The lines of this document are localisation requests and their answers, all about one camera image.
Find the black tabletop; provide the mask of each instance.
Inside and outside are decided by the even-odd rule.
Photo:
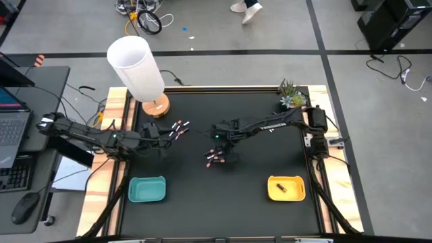
[[[131,162],[129,179],[164,176],[167,196],[152,203],[126,199],[121,235],[196,238],[319,232],[299,129],[261,132],[235,147],[241,158],[237,164],[205,166],[203,153],[212,148],[212,142],[195,130],[208,130],[211,124],[223,119],[269,115],[280,108],[275,93],[169,94],[168,97],[171,108],[156,122],[170,127],[179,119],[189,121],[191,131],[173,144],[164,160],[153,152]],[[146,120],[141,108],[137,119],[138,125]],[[270,200],[269,176],[301,176],[306,184],[306,198],[301,202]]]

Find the succulent plant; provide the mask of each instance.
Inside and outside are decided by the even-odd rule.
[[[285,78],[279,85],[278,90],[282,93],[281,103],[287,108],[298,107],[306,104],[306,97],[297,90],[292,80],[287,81]]]

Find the teal bowl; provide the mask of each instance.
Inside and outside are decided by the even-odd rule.
[[[156,178],[132,178],[129,182],[129,200],[133,203],[157,202],[165,198],[166,181]]]

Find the yellow bowl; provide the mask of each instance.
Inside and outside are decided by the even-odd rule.
[[[287,191],[277,187],[281,184]],[[306,197],[303,179],[300,176],[270,176],[267,191],[271,200],[298,202]]]

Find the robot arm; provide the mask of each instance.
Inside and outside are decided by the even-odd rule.
[[[171,146],[171,140],[163,136],[173,130],[160,128],[154,123],[143,124],[140,133],[116,130],[114,123],[110,127],[114,130],[91,128],[71,121],[62,113],[46,114],[37,125],[44,135],[79,140],[91,150],[101,149],[108,157],[119,161],[127,161],[132,153],[142,149],[158,148],[165,154],[165,149]]]
[[[302,112],[299,111],[308,114],[310,125],[303,121]],[[210,137],[216,145],[215,148],[205,154],[209,160],[207,167],[212,163],[236,162],[238,156],[232,150],[239,141],[255,136],[259,132],[267,130],[273,132],[275,129],[286,126],[296,126],[306,133],[312,134],[312,152],[314,155],[327,157],[328,145],[324,138],[324,134],[327,132],[325,111],[319,107],[293,108],[266,117],[243,117],[213,124],[210,129]]]

